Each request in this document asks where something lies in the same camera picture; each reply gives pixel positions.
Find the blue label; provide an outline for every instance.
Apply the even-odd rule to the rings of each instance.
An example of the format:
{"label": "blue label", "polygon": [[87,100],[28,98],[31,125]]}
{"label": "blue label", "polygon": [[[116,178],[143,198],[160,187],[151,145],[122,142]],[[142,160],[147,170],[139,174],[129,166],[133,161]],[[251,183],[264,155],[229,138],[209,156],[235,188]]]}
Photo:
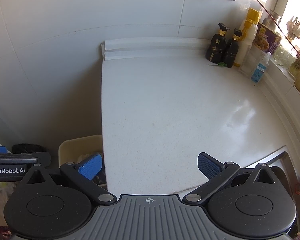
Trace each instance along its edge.
{"label": "blue label", "polygon": [[265,71],[266,71],[266,67],[263,66],[261,63],[259,63],[256,70],[254,71],[254,73],[251,76],[251,80],[255,83],[258,83]]}

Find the yellow bottle cap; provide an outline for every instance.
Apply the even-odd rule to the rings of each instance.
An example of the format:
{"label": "yellow bottle cap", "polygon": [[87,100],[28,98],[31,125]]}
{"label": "yellow bottle cap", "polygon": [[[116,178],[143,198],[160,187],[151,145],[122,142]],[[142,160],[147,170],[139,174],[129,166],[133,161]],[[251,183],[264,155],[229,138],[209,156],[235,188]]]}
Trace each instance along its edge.
{"label": "yellow bottle cap", "polygon": [[249,8],[247,13],[247,19],[252,20],[253,22],[258,22],[260,20],[261,13],[255,9]]}

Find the black trash bag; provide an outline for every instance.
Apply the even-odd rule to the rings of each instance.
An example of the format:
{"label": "black trash bag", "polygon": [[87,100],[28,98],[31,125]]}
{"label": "black trash bag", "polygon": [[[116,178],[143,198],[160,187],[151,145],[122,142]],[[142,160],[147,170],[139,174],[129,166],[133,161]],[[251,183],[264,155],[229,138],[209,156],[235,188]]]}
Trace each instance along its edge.
{"label": "black trash bag", "polygon": [[20,143],[12,146],[12,153],[40,153],[47,152],[47,149],[36,144]]}

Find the gray ridged plate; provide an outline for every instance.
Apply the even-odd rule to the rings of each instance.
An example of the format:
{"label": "gray ridged plate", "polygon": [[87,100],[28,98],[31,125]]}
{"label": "gray ridged plate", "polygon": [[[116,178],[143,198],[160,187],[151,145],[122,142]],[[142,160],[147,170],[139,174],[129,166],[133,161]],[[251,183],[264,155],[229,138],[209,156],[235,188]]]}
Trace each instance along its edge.
{"label": "gray ridged plate", "polygon": [[[129,196],[96,209],[91,220],[60,240],[238,240],[217,228],[198,206],[176,195]],[[273,240],[290,240],[282,235]],[[22,240],[14,236],[11,240]]]}

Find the food box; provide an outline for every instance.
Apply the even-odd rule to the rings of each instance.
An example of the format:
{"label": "food box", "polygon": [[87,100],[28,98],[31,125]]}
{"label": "food box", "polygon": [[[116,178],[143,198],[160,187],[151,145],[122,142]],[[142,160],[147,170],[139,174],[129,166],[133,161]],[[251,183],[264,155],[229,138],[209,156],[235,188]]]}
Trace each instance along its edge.
{"label": "food box", "polygon": [[271,54],[273,54],[279,46],[281,39],[281,35],[274,32],[273,30],[270,30],[262,23],[258,23],[258,31],[253,43],[265,53],[270,52]]}

